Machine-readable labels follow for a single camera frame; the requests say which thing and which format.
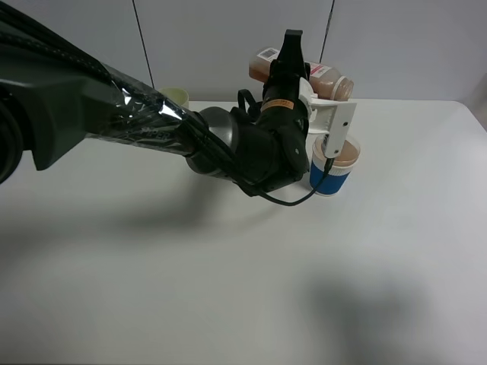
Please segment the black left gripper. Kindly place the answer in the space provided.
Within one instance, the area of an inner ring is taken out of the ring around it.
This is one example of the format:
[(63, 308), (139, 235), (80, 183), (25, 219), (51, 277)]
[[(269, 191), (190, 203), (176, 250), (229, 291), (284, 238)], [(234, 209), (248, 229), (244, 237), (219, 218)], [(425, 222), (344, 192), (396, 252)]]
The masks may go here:
[(301, 49), (302, 30), (287, 29), (278, 60), (266, 65), (251, 63), (250, 77), (263, 83), (261, 99), (247, 89), (237, 92), (237, 125), (245, 132), (278, 132), (283, 128), (309, 129), (307, 103), (300, 99), (303, 83), (308, 84), (310, 65)]

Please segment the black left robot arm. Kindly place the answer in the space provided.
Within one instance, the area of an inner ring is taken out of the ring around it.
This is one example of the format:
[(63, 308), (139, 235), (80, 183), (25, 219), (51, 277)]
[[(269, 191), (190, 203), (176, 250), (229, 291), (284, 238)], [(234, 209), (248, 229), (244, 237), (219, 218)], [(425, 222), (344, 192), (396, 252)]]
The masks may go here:
[(269, 198), (310, 169), (310, 103), (301, 96), (310, 66), (301, 36), (285, 32), (261, 102), (240, 90), (231, 111), (195, 112), (2, 4), (1, 178), (16, 170), (25, 151), (45, 170), (95, 138), (178, 154), (197, 173)]

